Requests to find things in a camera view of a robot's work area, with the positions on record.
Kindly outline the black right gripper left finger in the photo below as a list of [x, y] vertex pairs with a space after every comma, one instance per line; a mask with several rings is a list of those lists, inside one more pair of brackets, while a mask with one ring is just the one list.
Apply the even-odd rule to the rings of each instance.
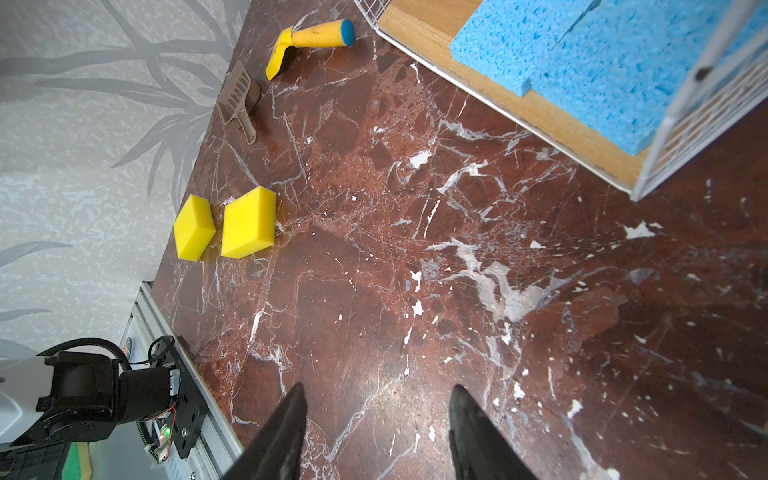
[[304, 386], [296, 383], [221, 479], [299, 479], [307, 411]]

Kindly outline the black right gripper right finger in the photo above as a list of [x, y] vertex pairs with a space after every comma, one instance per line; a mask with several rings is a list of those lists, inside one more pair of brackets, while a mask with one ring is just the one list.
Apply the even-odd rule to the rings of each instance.
[[457, 479], [536, 479], [460, 384], [452, 389], [449, 420], [449, 444]]

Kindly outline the yellow foam sponge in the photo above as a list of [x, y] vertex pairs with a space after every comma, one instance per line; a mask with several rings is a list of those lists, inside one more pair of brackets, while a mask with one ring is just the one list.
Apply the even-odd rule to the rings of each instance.
[[277, 194], [257, 187], [225, 207], [221, 255], [240, 259], [275, 243]]

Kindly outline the yellow sponge blue backing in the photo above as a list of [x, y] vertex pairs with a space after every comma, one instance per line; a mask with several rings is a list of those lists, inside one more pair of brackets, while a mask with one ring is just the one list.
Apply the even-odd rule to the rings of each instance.
[[177, 257], [198, 261], [216, 233], [210, 203], [190, 195], [173, 225]]

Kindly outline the blue cellulose sponge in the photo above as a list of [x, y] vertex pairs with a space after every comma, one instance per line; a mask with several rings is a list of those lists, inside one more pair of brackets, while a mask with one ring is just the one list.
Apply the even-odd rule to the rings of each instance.
[[598, 1], [484, 0], [450, 44], [455, 61], [523, 96], [547, 53]]
[[533, 90], [630, 155], [647, 148], [732, 4], [599, 1], [544, 57]]

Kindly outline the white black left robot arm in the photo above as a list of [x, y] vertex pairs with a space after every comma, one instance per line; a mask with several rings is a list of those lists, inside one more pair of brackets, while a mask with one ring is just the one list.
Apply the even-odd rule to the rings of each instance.
[[171, 335], [144, 360], [95, 337], [1, 362], [1, 476], [85, 479], [85, 447], [120, 425], [137, 426], [158, 465], [189, 457], [209, 408]]

